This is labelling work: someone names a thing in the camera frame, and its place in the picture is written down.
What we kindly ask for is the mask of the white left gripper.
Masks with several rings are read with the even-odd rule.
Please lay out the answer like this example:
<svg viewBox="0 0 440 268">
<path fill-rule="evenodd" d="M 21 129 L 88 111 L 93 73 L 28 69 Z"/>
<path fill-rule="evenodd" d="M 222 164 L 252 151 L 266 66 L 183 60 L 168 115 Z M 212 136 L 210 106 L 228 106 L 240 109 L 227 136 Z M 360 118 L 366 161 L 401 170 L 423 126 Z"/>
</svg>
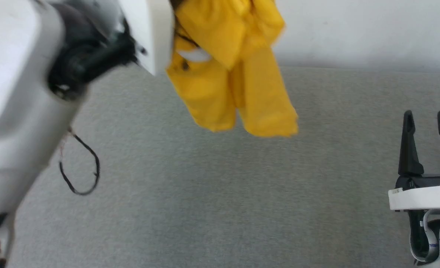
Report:
<svg viewBox="0 0 440 268">
<path fill-rule="evenodd" d="M 171 62 L 174 10 L 170 0 L 118 0 L 138 64 L 150 74 L 162 73 Z"/>
</svg>

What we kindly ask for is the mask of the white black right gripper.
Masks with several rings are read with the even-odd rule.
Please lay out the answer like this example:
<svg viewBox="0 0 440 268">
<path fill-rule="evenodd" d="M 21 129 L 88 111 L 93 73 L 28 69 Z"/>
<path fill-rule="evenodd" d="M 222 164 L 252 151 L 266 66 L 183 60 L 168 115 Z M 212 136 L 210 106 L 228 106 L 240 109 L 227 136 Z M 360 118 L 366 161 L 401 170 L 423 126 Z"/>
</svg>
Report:
<svg viewBox="0 0 440 268">
<path fill-rule="evenodd" d="M 437 113 L 440 135 L 440 111 Z M 425 175 L 415 144 L 415 121 L 411 110 L 404 113 L 398 174 L 395 187 L 388 190 L 391 210 L 440 209 L 440 175 Z"/>
</svg>

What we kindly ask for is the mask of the yellow t-shirt garment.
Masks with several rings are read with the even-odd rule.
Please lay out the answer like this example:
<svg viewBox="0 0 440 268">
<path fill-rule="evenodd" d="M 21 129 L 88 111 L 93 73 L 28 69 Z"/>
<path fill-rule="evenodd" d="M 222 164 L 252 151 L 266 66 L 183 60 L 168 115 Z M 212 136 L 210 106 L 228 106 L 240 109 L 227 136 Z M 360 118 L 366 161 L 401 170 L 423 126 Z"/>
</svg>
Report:
<svg viewBox="0 0 440 268">
<path fill-rule="evenodd" d="M 275 0 L 180 0 L 166 73 L 192 118 L 211 132 L 298 133 L 298 114 L 272 50 L 285 21 Z"/>
</svg>

